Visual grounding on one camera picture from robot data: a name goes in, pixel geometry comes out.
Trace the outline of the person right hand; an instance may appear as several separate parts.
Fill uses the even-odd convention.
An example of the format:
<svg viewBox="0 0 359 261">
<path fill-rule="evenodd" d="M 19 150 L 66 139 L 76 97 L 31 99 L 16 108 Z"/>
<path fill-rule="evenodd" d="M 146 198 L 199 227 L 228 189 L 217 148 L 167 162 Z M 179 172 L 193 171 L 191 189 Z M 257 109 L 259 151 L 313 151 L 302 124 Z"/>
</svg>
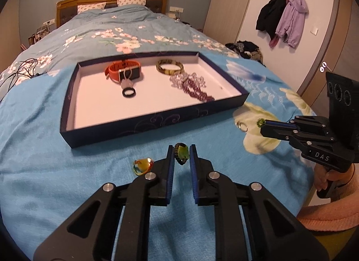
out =
<svg viewBox="0 0 359 261">
<path fill-rule="evenodd" d="M 326 190 L 328 182 L 333 181 L 337 186 L 346 185 L 350 182 L 355 173 L 355 165 L 351 164 L 350 168 L 345 173 L 339 173 L 336 170 L 326 170 L 320 164 L 316 164 L 314 168 L 314 187 L 317 191 Z"/>
</svg>

